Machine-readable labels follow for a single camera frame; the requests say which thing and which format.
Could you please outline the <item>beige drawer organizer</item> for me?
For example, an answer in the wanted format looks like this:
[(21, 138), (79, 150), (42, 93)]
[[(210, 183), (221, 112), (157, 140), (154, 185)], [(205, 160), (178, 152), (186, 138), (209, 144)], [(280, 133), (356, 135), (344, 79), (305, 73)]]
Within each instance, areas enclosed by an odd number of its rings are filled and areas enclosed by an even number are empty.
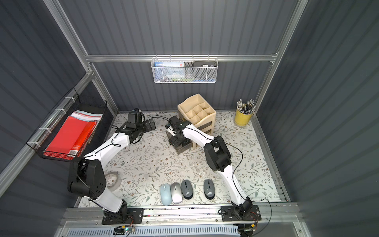
[(217, 112), (200, 94), (190, 96), (177, 108), (180, 119), (188, 120), (202, 132), (213, 135)]

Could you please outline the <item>light blue computer mouse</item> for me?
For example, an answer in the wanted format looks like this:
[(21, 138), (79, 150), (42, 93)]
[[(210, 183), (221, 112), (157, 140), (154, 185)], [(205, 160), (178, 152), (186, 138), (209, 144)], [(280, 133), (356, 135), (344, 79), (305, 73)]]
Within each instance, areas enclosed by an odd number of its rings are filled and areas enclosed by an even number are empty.
[(160, 196), (161, 196), (161, 202), (164, 206), (171, 205), (172, 196), (171, 196), (171, 187), (169, 184), (161, 185)]

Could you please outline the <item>white grey computer mouse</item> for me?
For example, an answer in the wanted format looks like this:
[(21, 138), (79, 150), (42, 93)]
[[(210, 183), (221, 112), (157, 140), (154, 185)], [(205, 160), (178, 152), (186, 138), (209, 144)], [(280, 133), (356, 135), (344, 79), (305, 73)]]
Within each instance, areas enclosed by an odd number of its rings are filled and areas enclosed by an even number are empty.
[(183, 201), (183, 196), (182, 196), (182, 192), (181, 192), (181, 185), (178, 182), (175, 182), (175, 183), (171, 184), (170, 190), (171, 190), (172, 202), (174, 204), (181, 203)]

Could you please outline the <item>black computer mouse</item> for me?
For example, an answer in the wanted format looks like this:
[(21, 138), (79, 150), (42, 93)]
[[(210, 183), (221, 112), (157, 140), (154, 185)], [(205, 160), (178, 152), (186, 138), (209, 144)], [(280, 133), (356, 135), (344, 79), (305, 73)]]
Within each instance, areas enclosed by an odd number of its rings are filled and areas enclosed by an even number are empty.
[(183, 180), (181, 183), (181, 191), (182, 195), (185, 199), (193, 198), (193, 188), (192, 184), (189, 180)]

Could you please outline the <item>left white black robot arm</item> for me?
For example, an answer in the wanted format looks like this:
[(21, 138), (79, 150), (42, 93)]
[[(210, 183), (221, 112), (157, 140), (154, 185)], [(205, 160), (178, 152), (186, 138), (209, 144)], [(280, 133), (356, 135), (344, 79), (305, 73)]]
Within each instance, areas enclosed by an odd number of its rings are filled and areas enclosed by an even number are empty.
[(107, 187), (103, 168), (123, 148), (141, 140), (146, 132), (156, 129), (153, 119), (138, 123), (125, 122), (100, 147), (70, 162), (68, 191), (90, 198), (98, 206), (112, 213), (120, 211), (123, 200)]

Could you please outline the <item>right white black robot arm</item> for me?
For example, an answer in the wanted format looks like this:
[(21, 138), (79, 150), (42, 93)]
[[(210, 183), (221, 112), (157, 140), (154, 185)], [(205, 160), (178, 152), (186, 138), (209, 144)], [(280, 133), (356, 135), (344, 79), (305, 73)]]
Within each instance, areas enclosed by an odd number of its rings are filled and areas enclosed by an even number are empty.
[(235, 176), (232, 155), (224, 139), (221, 136), (206, 134), (190, 121), (180, 120), (177, 116), (171, 117), (165, 127), (171, 135), (170, 145), (177, 147), (184, 142), (192, 141), (203, 148), (208, 166), (220, 174), (229, 191), (235, 215), (238, 219), (246, 218), (253, 204)]

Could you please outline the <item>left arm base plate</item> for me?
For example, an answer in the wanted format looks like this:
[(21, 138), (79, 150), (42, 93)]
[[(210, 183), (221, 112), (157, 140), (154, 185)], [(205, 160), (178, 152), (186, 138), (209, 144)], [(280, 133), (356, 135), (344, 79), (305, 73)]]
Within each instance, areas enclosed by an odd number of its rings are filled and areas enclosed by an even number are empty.
[(143, 214), (143, 208), (122, 208), (117, 213), (104, 210), (102, 225), (129, 225), (131, 223), (141, 224)]

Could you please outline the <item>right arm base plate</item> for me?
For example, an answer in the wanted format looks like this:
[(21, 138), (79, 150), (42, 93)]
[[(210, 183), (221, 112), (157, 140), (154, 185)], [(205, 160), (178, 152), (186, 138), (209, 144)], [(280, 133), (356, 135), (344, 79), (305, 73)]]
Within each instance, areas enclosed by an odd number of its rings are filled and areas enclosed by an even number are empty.
[(224, 222), (233, 222), (233, 221), (250, 221), (257, 222), (261, 221), (262, 217), (260, 214), (259, 207), (257, 205), (252, 205), (252, 207), (246, 211), (242, 212), (237, 209), (236, 206), (224, 205), (218, 210), (218, 214), (221, 215)]

